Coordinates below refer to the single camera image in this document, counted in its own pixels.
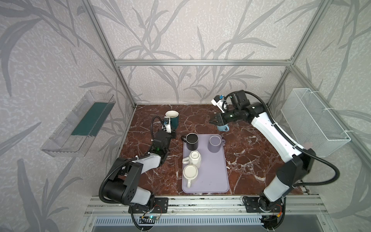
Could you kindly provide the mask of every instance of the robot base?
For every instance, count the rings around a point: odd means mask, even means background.
[[[167,213],[167,207],[168,207],[169,199],[167,197],[155,197],[155,203],[154,205],[159,205],[162,209],[162,213]],[[140,213],[143,214],[147,209],[140,204],[135,204],[132,206],[133,213]],[[161,209],[156,206],[152,209],[150,213],[161,213]]]
[[[281,208],[278,205],[283,205],[282,200],[277,200],[276,204],[272,207],[268,208],[269,211],[263,211],[259,205],[259,198],[260,197],[244,197],[243,203],[246,208],[246,213],[279,213]]]

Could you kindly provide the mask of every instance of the teal mug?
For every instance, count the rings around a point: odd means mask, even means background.
[[[229,126],[228,124],[223,125],[223,126],[216,126],[219,131],[229,131]]]
[[[170,110],[165,113],[165,116],[170,120],[171,130],[175,131],[179,125],[179,113],[175,110]]]

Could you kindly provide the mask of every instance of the mesh basket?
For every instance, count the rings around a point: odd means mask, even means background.
[[[298,143],[312,148],[318,157],[326,157],[350,141],[329,109],[308,88],[293,89],[281,111]]]

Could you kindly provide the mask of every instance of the marble countertop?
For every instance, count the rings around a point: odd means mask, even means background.
[[[284,163],[274,147],[252,125],[245,121],[229,123],[228,132],[218,131],[209,124],[210,116],[217,113],[213,105],[139,105],[122,148],[121,157],[131,158],[144,154],[151,143],[152,117],[164,117],[168,110],[179,112],[177,138],[171,140],[170,155],[156,169],[143,173],[139,187],[155,195],[187,195],[181,186],[183,142],[181,135],[220,134],[225,140],[224,153],[230,189],[218,195],[258,195],[273,180],[276,170]],[[154,132],[160,128],[155,121]],[[291,194],[302,194],[297,188]]]

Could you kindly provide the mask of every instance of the leaf pattern wallpaper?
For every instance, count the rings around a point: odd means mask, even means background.
[[[368,148],[371,148],[370,15],[370,0],[332,1],[295,64]],[[271,105],[275,117],[284,125],[280,109],[285,98],[292,88],[302,88],[293,76],[289,75]],[[309,186],[311,193],[321,195],[339,232],[369,231],[370,169],[349,144],[326,159],[340,169],[341,178],[330,185]],[[318,181],[332,175],[325,165],[315,162],[306,181]]]
[[[289,59],[320,1],[92,0],[116,59]],[[136,102],[268,98],[284,67],[122,66]]]
[[[133,108],[80,1],[0,1],[0,231],[76,231]],[[83,158],[40,150],[87,90],[116,104]]]

